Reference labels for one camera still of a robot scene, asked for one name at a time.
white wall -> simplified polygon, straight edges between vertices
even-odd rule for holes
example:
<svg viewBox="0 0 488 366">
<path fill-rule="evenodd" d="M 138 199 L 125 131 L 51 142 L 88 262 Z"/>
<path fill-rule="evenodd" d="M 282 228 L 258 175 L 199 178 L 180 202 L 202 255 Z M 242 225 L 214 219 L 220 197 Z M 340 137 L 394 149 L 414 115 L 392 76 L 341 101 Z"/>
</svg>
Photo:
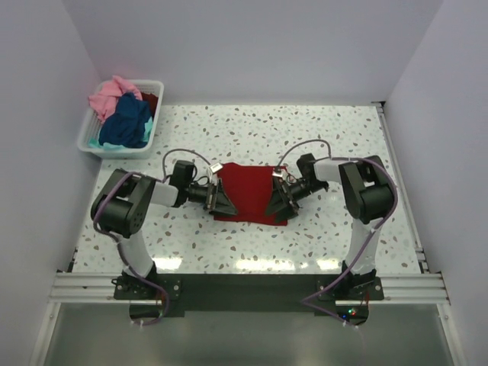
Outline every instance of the white wall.
<svg viewBox="0 0 488 366">
<path fill-rule="evenodd" d="M 487 18 L 486 0 L 444 0 L 386 106 L 427 259 L 476 366 L 488 364 Z"/>
<path fill-rule="evenodd" d="M 0 359 L 28 363 L 98 162 L 75 147 L 98 74 L 60 0 L 0 5 Z"/>
<path fill-rule="evenodd" d="M 165 102 L 383 101 L 441 0 L 63 0 L 103 79 Z"/>
</svg>

white plastic basket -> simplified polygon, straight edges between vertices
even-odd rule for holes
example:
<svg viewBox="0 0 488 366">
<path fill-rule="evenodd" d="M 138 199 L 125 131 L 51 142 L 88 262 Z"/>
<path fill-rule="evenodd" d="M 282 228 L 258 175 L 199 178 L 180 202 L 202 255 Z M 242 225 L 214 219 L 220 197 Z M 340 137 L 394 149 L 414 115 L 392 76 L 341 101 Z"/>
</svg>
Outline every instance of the white plastic basket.
<svg viewBox="0 0 488 366">
<path fill-rule="evenodd" d="M 156 132 L 156 125 L 159 119 L 159 110 L 161 109 L 162 102 L 162 92 L 164 91 L 164 85 L 161 82 L 153 80 L 129 80 L 132 82 L 141 92 L 147 94 L 154 94 L 158 97 L 158 106 L 156 108 L 156 113 L 154 114 L 154 119 L 152 121 L 151 135 L 149 136 L 149 141 L 147 145 L 140 149 L 120 149 L 120 150 L 104 150 L 96 149 L 88 146 L 88 141 L 93 139 L 98 139 L 98 133 L 101 129 L 100 120 L 97 118 L 97 114 L 93 109 L 88 107 L 86 111 L 85 119 L 83 120 L 82 129 L 78 136 L 78 148 L 81 151 L 87 153 L 93 153 L 96 156 L 100 156 L 102 159 L 147 159 L 151 153 L 151 145 L 154 140 L 154 133 Z M 96 89 L 95 93 L 100 91 L 101 87 L 105 82 L 102 82 Z"/>
</svg>

white terrazzo surface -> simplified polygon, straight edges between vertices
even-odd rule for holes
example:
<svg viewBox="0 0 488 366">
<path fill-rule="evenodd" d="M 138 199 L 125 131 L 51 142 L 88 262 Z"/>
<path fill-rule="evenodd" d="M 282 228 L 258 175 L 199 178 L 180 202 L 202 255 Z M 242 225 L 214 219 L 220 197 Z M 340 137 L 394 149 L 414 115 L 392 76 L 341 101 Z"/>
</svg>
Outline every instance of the white terrazzo surface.
<svg viewBox="0 0 488 366">
<path fill-rule="evenodd" d="M 152 155 L 147 160 L 105 160 L 93 199 L 115 168 L 161 178 L 161 158 L 169 149 L 194 149 L 211 161 L 241 165 L 274 165 L 295 143 L 323 138 L 334 156 L 378 154 L 393 175 L 390 156 L 374 107 L 335 106 L 164 106 Z M 290 154 L 289 171 L 302 153 L 326 155 L 319 143 L 301 146 Z M 176 159 L 193 159 L 175 153 Z M 204 165 L 198 159 L 199 172 Z M 300 202 L 299 217 L 287 226 L 214 221 L 201 206 L 151 206 L 143 235 L 158 271 L 179 273 L 338 273 L 351 238 L 351 217 L 339 185 L 331 183 Z M 376 254 L 379 274 L 419 273 L 415 239 L 403 201 L 385 224 Z M 88 212 L 78 240 L 74 272 L 120 272 L 114 243 L 97 234 Z"/>
</svg>

dark red cloth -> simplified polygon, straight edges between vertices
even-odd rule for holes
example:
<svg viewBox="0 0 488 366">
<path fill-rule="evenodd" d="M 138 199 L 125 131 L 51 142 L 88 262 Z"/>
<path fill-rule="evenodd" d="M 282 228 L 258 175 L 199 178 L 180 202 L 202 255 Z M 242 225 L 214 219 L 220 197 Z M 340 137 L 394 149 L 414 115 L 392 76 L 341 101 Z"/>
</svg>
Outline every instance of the dark red cloth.
<svg viewBox="0 0 488 366">
<path fill-rule="evenodd" d="M 288 222 L 275 222 L 275 215 L 265 216 L 273 190 L 272 166 L 244 166 L 234 162 L 223 164 L 217 176 L 222 179 L 223 190 L 238 214 L 232 217 L 214 216 L 215 220 L 285 226 Z"/>
<path fill-rule="evenodd" d="M 156 114 L 156 108 L 158 107 L 158 97 L 153 94 L 140 93 L 143 96 L 143 101 L 149 103 L 149 110 L 151 111 L 152 118 Z"/>
</svg>

pink cloth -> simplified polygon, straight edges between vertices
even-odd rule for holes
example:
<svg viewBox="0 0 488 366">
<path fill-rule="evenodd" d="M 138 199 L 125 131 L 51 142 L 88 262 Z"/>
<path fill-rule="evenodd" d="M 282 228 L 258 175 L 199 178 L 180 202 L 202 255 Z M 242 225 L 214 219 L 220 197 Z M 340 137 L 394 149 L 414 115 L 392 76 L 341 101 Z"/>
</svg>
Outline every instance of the pink cloth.
<svg viewBox="0 0 488 366">
<path fill-rule="evenodd" d="M 103 84 L 101 90 L 97 94 L 88 97 L 90 107 L 97 112 L 101 124 L 115 113 L 115 106 L 117 105 L 118 98 L 128 92 L 134 93 L 137 100 L 143 100 L 143 96 L 140 94 L 139 89 L 136 88 L 132 82 L 128 82 L 126 79 L 114 75 L 110 82 L 105 82 Z"/>
</svg>

